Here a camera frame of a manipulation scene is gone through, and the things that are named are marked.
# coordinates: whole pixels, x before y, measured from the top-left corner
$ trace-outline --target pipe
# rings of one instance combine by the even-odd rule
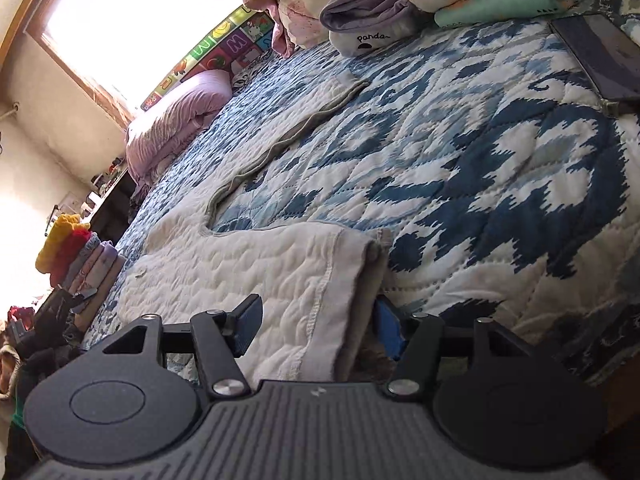
[[[0,115],[0,121],[11,117],[12,115],[16,114],[18,112],[18,110],[20,109],[20,105],[18,103],[14,103],[14,105],[12,106],[11,110],[9,110],[8,112]]]

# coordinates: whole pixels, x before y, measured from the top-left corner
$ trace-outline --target ribbed black surface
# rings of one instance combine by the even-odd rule
[[[534,474],[479,464],[440,436],[423,407],[371,384],[278,382],[218,403],[188,442],[154,461],[95,471],[47,462],[30,478],[604,480],[587,464]]]

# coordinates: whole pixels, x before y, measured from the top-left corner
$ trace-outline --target window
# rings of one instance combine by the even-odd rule
[[[121,126],[242,0],[42,0],[28,32]]]

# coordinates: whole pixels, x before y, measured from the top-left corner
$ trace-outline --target rolled green clothing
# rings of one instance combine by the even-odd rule
[[[565,12],[582,0],[461,0],[440,9],[436,23],[443,28],[474,23],[501,22],[514,18],[535,18]]]

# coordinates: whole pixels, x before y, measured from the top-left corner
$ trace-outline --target quilted bedspread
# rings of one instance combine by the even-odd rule
[[[632,37],[638,0],[591,0]],[[348,69],[370,86],[247,182],[214,231],[310,219],[394,234],[384,293],[466,326],[493,316],[598,381],[640,343],[640,122],[606,118],[545,20],[440,30],[344,59],[272,60],[155,186],[146,233],[259,125]],[[85,343],[118,328],[121,273]],[[186,377],[191,365],[172,362]]]

